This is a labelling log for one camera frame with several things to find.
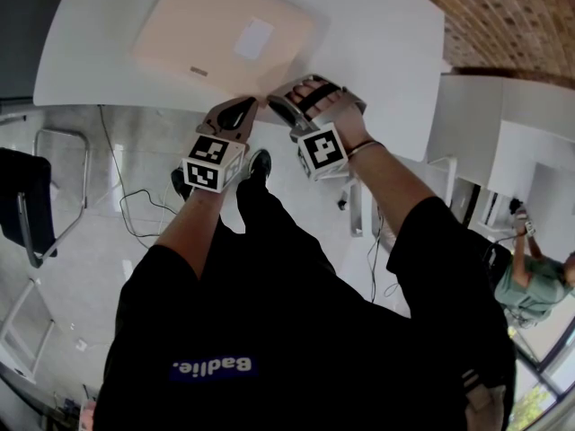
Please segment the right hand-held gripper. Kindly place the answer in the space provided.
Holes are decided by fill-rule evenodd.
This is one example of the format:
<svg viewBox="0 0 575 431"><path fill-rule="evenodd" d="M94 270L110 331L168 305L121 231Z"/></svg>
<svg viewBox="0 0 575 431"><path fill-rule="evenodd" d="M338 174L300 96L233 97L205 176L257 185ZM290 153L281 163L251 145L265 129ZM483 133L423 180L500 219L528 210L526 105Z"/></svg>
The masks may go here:
<svg viewBox="0 0 575 431"><path fill-rule="evenodd" d="M298 103L287 98L305 82L321 85ZM319 180L347 164L348 156L335 122L351 106L364 114L367 105L357 95L320 75L304 75L270 92L268 104L290 127L289 135L296 138L298 158L308 179Z"/></svg>

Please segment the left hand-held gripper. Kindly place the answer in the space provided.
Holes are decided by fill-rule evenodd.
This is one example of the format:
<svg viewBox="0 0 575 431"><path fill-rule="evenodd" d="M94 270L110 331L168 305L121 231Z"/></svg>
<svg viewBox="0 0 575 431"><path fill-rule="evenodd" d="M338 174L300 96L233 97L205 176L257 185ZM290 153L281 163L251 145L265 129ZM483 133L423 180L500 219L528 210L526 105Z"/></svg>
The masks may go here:
<svg viewBox="0 0 575 431"><path fill-rule="evenodd" d="M258 108L255 97L244 96L208 112L205 122L197 126L189 154L181 161L187 185L216 193L227 188L242 169Z"/></svg>

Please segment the beige pad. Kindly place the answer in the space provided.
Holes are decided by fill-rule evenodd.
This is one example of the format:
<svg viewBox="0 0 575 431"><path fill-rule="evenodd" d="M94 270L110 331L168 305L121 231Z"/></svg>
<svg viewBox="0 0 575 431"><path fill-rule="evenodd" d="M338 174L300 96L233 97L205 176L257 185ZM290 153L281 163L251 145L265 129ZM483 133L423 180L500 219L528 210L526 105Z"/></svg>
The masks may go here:
<svg viewBox="0 0 575 431"><path fill-rule="evenodd" d="M282 0L157 0L132 55L232 95L262 97L283 84L313 28Z"/></svg>

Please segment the person's right forearm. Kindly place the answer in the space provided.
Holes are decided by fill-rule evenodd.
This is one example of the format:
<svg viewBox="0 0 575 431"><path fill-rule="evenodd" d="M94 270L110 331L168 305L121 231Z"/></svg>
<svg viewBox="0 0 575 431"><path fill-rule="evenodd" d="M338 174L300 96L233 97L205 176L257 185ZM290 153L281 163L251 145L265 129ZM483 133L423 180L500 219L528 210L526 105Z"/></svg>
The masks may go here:
<svg viewBox="0 0 575 431"><path fill-rule="evenodd" d="M349 162L395 235L400 234L410 215L425 228L450 214L442 200L385 147L371 146Z"/></svg>

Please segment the person's left forearm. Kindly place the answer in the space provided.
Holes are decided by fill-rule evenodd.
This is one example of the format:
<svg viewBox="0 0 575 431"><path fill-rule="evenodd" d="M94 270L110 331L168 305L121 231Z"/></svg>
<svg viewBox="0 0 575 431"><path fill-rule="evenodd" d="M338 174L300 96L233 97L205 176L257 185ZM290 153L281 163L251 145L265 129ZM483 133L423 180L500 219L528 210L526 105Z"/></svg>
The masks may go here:
<svg viewBox="0 0 575 431"><path fill-rule="evenodd" d="M224 193L203 189L192 191L155 242L155 245L178 253L197 278L201 278L206 266L225 196Z"/></svg>

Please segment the person's right hand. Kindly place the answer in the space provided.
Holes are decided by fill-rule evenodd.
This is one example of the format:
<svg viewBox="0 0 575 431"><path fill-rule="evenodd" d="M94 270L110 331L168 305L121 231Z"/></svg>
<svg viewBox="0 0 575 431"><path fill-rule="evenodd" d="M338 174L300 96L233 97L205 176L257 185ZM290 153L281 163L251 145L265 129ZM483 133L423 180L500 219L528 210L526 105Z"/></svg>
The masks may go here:
<svg viewBox="0 0 575 431"><path fill-rule="evenodd" d="M306 101L308 96L313 95L316 102L311 103L308 101L306 103L308 108L305 110L305 115L310 119L314 119L325 110L328 110L342 96L342 91L335 91L320 98L315 91L326 84L325 81L305 80L301 84L296 85L288 94L288 97L292 102L299 104L301 101ZM355 104L351 104L347 109L343 110L334 124L347 153L358 145L372 139L367 132L363 116Z"/></svg>

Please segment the person's right black shoe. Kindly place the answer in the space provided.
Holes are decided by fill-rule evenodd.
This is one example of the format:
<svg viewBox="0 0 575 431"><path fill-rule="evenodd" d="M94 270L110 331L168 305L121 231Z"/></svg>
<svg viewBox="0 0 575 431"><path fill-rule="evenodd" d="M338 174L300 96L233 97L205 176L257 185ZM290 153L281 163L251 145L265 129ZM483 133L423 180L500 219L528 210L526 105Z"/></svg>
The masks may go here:
<svg viewBox="0 0 575 431"><path fill-rule="evenodd" d="M248 166L248 180L255 181L263 187L267 186L271 173L272 159L270 152L260 149L252 156Z"/></svg>

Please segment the person's black shoe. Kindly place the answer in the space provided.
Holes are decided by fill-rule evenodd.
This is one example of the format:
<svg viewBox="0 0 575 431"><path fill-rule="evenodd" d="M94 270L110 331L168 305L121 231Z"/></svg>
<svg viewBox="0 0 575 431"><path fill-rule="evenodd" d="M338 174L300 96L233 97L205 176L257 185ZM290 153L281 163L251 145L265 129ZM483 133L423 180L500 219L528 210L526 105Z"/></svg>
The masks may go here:
<svg viewBox="0 0 575 431"><path fill-rule="evenodd" d="M178 167L171 173L171 181L174 191L184 200L187 201L193 187L185 182L183 168Z"/></svg>
<svg viewBox="0 0 575 431"><path fill-rule="evenodd" d="M270 152L260 149L252 156L248 166L248 180L255 181L263 187L267 186L271 173L272 159Z"/></svg>

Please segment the black wrist band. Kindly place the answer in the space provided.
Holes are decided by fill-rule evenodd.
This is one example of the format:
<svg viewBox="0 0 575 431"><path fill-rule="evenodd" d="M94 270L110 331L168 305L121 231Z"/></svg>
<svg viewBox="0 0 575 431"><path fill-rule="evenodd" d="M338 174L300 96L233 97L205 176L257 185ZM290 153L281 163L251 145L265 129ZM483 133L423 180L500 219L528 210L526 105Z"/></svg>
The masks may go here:
<svg viewBox="0 0 575 431"><path fill-rule="evenodd" d="M373 140L373 139L367 140L367 141L365 141L365 142L362 142L362 143L359 144L359 145L356 145L356 146L353 147L352 149L350 149L350 150L347 152L347 157L348 157L349 159L351 159L351 158L354 157L356 154L358 154L358 153L362 152L363 150L365 150L365 149L367 149L367 148L369 148L369 147L371 147L371 146L374 146L374 145L384 147L384 145L383 145L381 142L378 142L378 141Z"/></svg>

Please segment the person's left black shoe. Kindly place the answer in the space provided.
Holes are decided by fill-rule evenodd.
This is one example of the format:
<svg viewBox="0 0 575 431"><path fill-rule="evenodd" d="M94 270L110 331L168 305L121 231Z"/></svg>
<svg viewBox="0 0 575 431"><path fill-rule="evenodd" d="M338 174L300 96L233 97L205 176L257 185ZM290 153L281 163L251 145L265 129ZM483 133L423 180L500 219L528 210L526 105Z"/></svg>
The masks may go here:
<svg viewBox="0 0 575 431"><path fill-rule="evenodd" d="M185 182L183 168L178 167L171 173L171 181L174 191L184 200L187 201L193 187Z"/></svg>

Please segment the person's black trousers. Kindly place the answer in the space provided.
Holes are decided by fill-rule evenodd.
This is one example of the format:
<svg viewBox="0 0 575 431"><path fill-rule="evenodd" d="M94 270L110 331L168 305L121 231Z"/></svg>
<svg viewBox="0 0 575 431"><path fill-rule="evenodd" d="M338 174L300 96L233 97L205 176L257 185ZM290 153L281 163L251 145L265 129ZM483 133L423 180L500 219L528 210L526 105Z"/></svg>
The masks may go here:
<svg viewBox="0 0 575 431"><path fill-rule="evenodd" d="M245 286L272 284L286 294L350 290L320 243L296 224L262 179L240 182L236 200L245 232L234 233L217 222L204 277Z"/></svg>

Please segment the white table leg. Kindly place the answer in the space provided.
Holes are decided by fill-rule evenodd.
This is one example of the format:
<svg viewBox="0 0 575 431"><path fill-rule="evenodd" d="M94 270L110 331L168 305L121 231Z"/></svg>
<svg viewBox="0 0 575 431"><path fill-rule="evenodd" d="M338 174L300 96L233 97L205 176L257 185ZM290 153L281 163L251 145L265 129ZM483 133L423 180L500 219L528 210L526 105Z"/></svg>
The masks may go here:
<svg viewBox="0 0 575 431"><path fill-rule="evenodd" d="M371 201L367 189L358 179L349 179L344 183L337 207L349 214L349 231L352 238L365 237L371 233Z"/></svg>

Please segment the person's black t-shirt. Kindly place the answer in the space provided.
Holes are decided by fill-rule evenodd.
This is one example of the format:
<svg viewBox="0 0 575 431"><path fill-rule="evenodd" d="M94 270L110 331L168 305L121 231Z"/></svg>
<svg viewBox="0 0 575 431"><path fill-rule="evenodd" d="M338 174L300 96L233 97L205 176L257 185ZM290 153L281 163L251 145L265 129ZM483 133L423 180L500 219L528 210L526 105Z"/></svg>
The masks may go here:
<svg viewBox="0 0 575 431"><path fill-rule="evenodd" d="M516 354L481 254L438 198L387 267L410 316L365 300L301 238L242 238L196 277L151 248L119 295L94 431L466 431L474 388L513 407Z"/></svg>

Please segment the beige bag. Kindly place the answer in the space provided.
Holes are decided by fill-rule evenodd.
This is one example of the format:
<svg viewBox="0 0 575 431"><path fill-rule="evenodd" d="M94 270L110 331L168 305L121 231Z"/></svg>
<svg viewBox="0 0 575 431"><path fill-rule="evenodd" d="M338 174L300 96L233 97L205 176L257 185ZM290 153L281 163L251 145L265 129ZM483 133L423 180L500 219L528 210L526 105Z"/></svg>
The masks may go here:
<svg viewBox="0 0 575 431"><path fill-rule="evenodd" d="M489 388L474 370L465 372L462 380L467 399L464 411L467 431L501 431L506 386Z"/></svg>

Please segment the black metal-frame chair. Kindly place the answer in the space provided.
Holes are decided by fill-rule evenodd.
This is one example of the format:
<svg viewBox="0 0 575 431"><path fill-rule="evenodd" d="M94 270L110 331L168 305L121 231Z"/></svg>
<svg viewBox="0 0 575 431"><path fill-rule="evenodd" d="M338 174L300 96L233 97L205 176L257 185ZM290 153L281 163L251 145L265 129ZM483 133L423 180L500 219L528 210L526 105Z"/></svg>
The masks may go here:
<svg viewBox="0 0 575 431"><path fill-rule="evenodd" d="M83 185L77 218L55 235L52 206L51 163L38 155L40 136L61 135L84 144ZM31 154L0 147L0 233L22 246L33 268L58 255L58 246L78 225L88 204L91 146L85 134L71 129L42 128L33 140Z"/></svg>

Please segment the white shelf frame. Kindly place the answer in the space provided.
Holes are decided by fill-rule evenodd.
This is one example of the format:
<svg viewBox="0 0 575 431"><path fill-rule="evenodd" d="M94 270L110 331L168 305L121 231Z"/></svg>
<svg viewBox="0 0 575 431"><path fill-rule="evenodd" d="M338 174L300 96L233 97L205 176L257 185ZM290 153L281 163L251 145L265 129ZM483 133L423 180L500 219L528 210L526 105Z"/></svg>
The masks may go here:
<svg viewBox="0 0 575 431"><path fill-rule="evenodd" d="M0 366L31 384L56 326L39 287L31 278L16 286L0 281Z"/></svg>

